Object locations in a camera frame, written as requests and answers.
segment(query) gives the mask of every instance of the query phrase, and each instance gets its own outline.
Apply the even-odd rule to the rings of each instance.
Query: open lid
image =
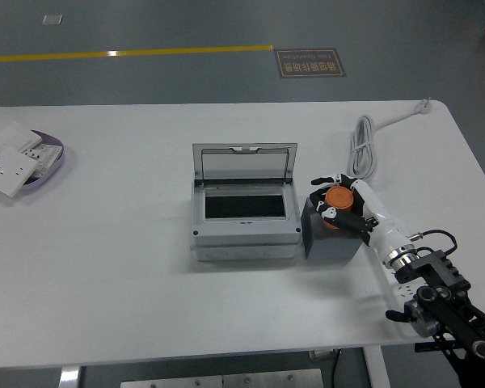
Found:
[[[194,181],[291,183],[296,143],[193,144]]]

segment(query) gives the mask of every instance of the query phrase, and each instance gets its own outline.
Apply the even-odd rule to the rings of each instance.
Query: white cable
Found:
[[[377,170],[377,155],[373,144],[373,135],[381,128],[398,123],[418,113],[422,113],[423,115],[429,113],[432,106],[430,100],[431,97],[422,99],[415,105],[411,112],[384,121],[379,125],[374,125],[370,116],[365,115],[360,117],[350,142],[350,158],[348,159],[347,175],[363,180],[372,178]]]

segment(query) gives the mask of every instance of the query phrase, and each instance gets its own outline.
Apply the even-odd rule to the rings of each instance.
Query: yellow floor line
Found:
[[[76,58],[98,58],[98,57],[134,57],[134,56],[141,56],[141,55],[232,53],[232,52],[239,52],[239,51],[265,51],[265,50],[273,50],[273,46],[270,44],[259,44],[259,45],[253,45],[253,46],[155,48],[155,49],[148,49],[148,50],[91,51],[91,52],[84,52],[84,53],[2,55],[0,56],[0,62],[47,61],[51,59],[76,59]]]

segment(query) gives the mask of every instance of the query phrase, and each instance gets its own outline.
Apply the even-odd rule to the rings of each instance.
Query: gray plastic box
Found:
[[[196,259],[288,259],[302,242],[294,143],[194,144]]]

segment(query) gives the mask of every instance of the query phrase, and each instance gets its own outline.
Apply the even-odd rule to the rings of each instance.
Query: orange cap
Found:
[[[337,209],[350,211],[354,203],[354,196],[347,188],[334,186],[325,194],[325,203]],[[325,225],[331,229],[339,229],[337,226],[333,226],[328,222],[325,222]]]

